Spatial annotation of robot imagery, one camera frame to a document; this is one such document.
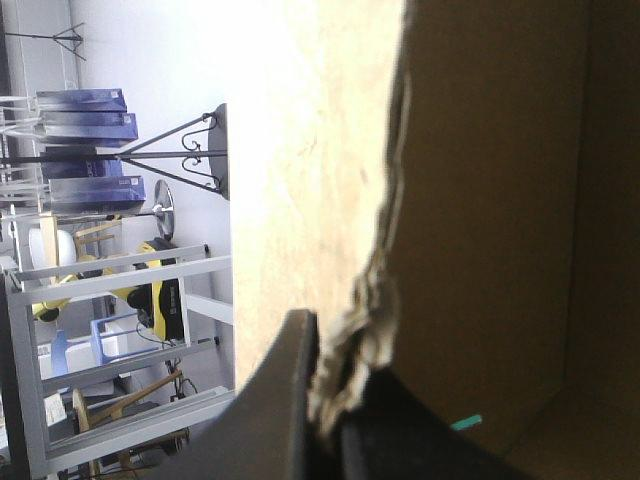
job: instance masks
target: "brown cardboard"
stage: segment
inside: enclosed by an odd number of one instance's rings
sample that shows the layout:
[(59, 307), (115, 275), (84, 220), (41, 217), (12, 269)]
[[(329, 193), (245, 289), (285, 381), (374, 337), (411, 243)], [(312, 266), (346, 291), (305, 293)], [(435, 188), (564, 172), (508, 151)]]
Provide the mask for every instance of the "brown cardboard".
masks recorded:
[(636, 480), (640, 420), (567, 390), (540, 414), (507, 459), (545, 480)]
[(403, 2), (238, 2), (229, 99), (236, 382), (287, 310), (351, 304), (384, 198)]
[(502, 451), (560, 388), (587, 2), (418, 2), (400, 377)]
[[(316, 309), (325, 340), (349, 319), (403, 9), (254, 3), (229, 102), (240, 385), (287, 309)], [(640, 6), (415, 7), (394, 369), (445, 420), (481, 414), (466, 435), (539, 478), (638, 478)]]
[(640, 7), (593, 2), (568, 380), (640, 415)]

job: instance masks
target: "teal object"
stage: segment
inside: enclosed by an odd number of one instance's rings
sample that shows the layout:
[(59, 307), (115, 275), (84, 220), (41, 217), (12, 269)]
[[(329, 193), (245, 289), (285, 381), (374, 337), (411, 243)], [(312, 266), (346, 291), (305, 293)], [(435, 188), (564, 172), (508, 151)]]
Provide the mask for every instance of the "teal object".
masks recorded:
[(452, 423), (451, 428), (456, 432), (460, 432), (462, 430), (474, 427), (479, 423), (482, 423), (482, 415), (472, 415), (469, 418), (463, 418), (462, 420), (458, 420), (457, 422)]

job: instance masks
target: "cable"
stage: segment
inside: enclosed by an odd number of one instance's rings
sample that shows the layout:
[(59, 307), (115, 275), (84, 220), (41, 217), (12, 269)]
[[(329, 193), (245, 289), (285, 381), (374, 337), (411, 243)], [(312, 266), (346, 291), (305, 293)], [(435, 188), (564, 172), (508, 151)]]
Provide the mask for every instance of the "cable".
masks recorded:
[(149, 337), (145, 337), (144, 335), (142, 335), (142, 332), (140, 332), (140, 326), (142, 325), (142, 323), (140, 322), (140, 320), (138, 320), (138, 323), (136, 324), (136, 333), (138, 334), (138, 336), (140, 338), (143, 338), (149, 342), (153, 342), (153, 343), (159, 343), (160, 345), (164, 346), (165, 345), (170, 345), (172, 347), (175, 347), (176, 344), (173, 343), (171, 340), (154, 340), (153, 338), (149, 338)]
[(92, 479), (96, 479), (96, 478), (110, 478), (111, 475), (113, 475), (114, 473), (124, 473), (124, 472), (132, 472), (133, 475), (136, 478), (140, 478), (138, 477), (138, 472), (142, 471), (142, 470), (151, 470), (153, 467), (150, 466), (142, 466), (142, 467), (136, 467), (136, 468), (126, 468), (126, 467), (120, 467), (118, 469), (110, 469), (110, 470), (105, 470), (102, 473), (96, 473), (95, 475), (78, 475), (78, 480), (92, 480)]

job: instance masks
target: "white wall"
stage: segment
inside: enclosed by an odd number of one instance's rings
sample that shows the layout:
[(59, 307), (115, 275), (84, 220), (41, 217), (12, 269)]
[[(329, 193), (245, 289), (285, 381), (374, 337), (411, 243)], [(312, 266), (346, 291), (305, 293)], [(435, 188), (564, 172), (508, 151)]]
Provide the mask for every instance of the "white wall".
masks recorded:
[[(224, 23), (224, 2), (71, 0), (70, 5), (73, 21), (85, 22), (82, 54), (87, 62), (78, 62), (80, 86), (122, 88), (129, 111), (137, 116), (141, 141), (212, 111), (225, 101), (224, 38), (214, 28), (217, 22)], [(206, 148), (206, 138), (201, 143)], [(174, 136), (145, 151), (181, 148), (180, 137)], [(184, 172), (179, 159), (147, 163), (198, 182), (204, 179)], [(208, 162), (201, 168), (208, 173)], [(125, 166), (125, 173), (143, 175), (147, 197), (153, 197), (160, 177), (129, 166)], [(207, 243), (214, 255), (230, 254), (229, 202), (204, 190), (167, 182), (176, 202), (174, 243)], [(157, 234), (154, 220), (128, 219), (123, 226), (123, 247), (133, 251), (141, 240)], [(188, 288), (231, 302), (231, 272), (211, 277), (212, 282), (199, 276)], [(232, 329), (218, 325), (216, 332), (210, 321), (201, 318), (193, 323), (196, 336), (218, 333), (222, 346), (208, 358), (185, 359), (185, 371), (201, 388), (232, 386)]]

